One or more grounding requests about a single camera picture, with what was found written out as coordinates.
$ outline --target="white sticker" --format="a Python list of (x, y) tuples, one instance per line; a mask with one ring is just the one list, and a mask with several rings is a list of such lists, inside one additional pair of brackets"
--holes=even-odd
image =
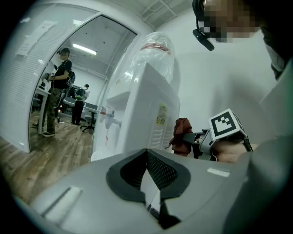
[(230, 172), (224, 171), (224, 170), (218, 170), (215, 168), (209, 168), (207, 169), (207, 172), (210, 172), (212, 174), (218, 175), (218, 176), (223, 176), (223, 177), (229, 177)]

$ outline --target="label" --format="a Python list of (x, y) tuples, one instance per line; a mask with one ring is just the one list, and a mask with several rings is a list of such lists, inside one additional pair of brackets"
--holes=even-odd
[(156, 124), (164, 126), (167, 118), (168, 107), (160, 103), (159, 112), (156, 119)]

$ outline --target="man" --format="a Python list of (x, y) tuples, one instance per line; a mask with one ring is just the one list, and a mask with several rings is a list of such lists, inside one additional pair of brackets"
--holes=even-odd
[(192, 7), (198, 21), (204, 22), (209, 27), (209, 35), (218, 41), (222, 35), (250, 37), (260, 28), (271, 57), (271, 68), (276, 79), (280, 77), (293, 56), (287, 34), (291, 28), (289, 5), (266, 0), (194, 0)]
[(72, 119), (71, 119), (71, 123), (73, 123), (73, 124), (80, 125), (79, 122), (81, 120), (81, 113), (83, 110), (83, 105), (84, 105), (85, 100), (89, 96), (89, 92), (87, 91), (88, 87), (89, 87), (89, 85), (86, 84), (86, 85), (84, 85), (83, 89), (80, 88), (79, 90), (76, 91), (75, 105), (72, 110)]
[[(69, 60), (70, 50), (64, 48), (60, 51), (60, 58), (63, 63), (59, 66), (55, 75), (50, 78), (51, 88), (49, 93), (51, 95), (47, 98), (44, 117), (47, 112), (47, 131), (43, 133), (44, 137), (52, 137), (55, 135), (55, 111), (54, 108), (58, 105), (61, 99), (62, 90), (66, 88), (66, 79), (71, 71), (72, 62)], [(45, 118), (43, 117), (42, 126), (44, 126)], [(38, 124), (33, 124), (34, 128), (38, 128)]]

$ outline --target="black mesh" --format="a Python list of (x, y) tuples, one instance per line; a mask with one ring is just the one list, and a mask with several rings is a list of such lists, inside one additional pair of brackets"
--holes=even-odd
[(142, 177), (146, 172), (147, 152), (142, 153), (121, 168), (120, 175), (126, 183), (141, 189)]
[(147, 153), (147, 170), (159, 190), (172, 184), (178, 177), (178, 173), (173, 167), (149, 152)]

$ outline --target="microphone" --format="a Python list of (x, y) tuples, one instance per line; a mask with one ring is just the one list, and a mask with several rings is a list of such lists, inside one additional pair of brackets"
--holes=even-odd
[(192, 31), (193, 35), (196, 37), (196, 39), (209, 51), (214, 50), (213, 44), (208, 40), (208, 37), (199, 29), (195, 29)]

